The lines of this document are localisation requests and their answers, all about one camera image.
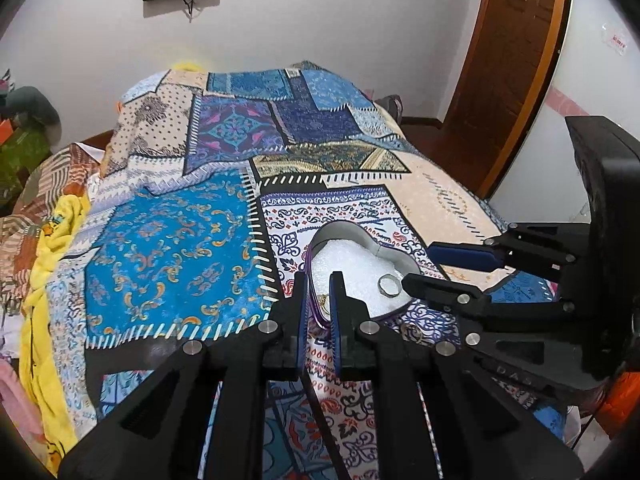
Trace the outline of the purple heart-shaped tin box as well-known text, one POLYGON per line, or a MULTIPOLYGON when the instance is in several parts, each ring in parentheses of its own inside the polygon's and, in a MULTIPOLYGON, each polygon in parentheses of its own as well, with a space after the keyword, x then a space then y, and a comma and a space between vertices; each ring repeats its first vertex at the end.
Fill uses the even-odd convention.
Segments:
POLYGON ((378 242, 362 226, 345 220, 325 224, 314 233, 305 254, 307 304, 322 330, 331 326, 329 281, 335 271, 343 273, 346 292, 363 301, 375 321, 407 310, 413 298, 402 289, 401 280, 409 273, 422 273, 415 258, 378 242))

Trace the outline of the brown wooden door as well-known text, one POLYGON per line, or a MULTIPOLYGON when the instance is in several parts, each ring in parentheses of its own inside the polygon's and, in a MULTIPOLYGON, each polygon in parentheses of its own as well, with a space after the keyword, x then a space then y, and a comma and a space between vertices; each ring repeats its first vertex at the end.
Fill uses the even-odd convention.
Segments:
POLYGON ((441 164, 481 198, 495 191, 537 114, 567 12, 568 0, 480 0, 441 164))

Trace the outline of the patchwork patterned bedspread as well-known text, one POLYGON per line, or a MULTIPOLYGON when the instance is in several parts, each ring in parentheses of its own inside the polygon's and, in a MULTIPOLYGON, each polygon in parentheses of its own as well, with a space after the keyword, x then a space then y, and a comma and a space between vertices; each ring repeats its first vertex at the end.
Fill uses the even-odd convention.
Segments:
POLYGON ((78 441, 149 373, 142 344, 214 341, 262 321, 331 221, 362 226, 432 278, 508 301, 554 295, 526 273, 432 263, 431 242, 479 243, 501 222, 328 70, 163 70, 118 104, 82 194, 90 209, 47 284, 78 441))

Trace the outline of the dark backpack on floor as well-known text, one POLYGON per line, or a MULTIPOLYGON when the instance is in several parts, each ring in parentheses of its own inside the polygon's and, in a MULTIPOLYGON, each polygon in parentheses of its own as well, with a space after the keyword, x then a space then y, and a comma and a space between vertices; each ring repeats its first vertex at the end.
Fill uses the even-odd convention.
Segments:
POLYGON ((401 97, 398 96, 398 94, 390 94, 389 96, 376 99, 375 104, 383 110, 386 110, 386 113, 389 114, 398 125, 401 124, 402 115, 404 114, 404 104, 402 104, 401 97))

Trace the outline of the yellow towel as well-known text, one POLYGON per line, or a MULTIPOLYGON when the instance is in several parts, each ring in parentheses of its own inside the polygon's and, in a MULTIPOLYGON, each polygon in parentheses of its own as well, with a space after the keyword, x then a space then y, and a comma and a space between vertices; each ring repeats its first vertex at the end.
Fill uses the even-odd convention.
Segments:
POLYGON ((70 248, 89 209, 87 195, 67 194, 58 199, 52 214, 40 229, 35 261, 29 274, 28 294, 22 305, 24 323, 18 377, 40 415, 46 447, 44 466, 50 474, 58 473, 62 458, 78 439, 55 367, 47 284, 58 262, 70 248))

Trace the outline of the brown patterned pillow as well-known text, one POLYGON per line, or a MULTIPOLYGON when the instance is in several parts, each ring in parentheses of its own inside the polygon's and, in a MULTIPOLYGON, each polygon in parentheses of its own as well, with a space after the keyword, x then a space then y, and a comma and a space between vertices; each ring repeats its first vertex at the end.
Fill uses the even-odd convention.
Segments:
POLYGON ((18 315, 29 289, 41 228, 52 217, 58 199, 84 194, 99 163, 79 144, 45 160, 27 179, 13 209, 1 218, 1 310, 18 315))

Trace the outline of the pink cloth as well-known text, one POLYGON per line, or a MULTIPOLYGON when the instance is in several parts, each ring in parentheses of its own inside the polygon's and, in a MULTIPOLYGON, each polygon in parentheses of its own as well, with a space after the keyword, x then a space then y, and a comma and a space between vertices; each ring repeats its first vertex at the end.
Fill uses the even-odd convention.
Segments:
POLYGON ((32 452, 43 450, 43 429, 40 411, 25 392, 11 364, 0 363, 1 404, 14 423, 18 433, 32 452))

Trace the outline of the green bag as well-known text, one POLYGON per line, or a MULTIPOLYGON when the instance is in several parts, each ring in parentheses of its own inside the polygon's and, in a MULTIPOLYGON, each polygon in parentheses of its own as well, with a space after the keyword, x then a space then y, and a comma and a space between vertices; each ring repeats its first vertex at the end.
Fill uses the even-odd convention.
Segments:
POLYGON ((58 112, 35 87, 1 77, 1 207, 22 192, 29 175, 51 154, 47 128, 60 123, 58 112))

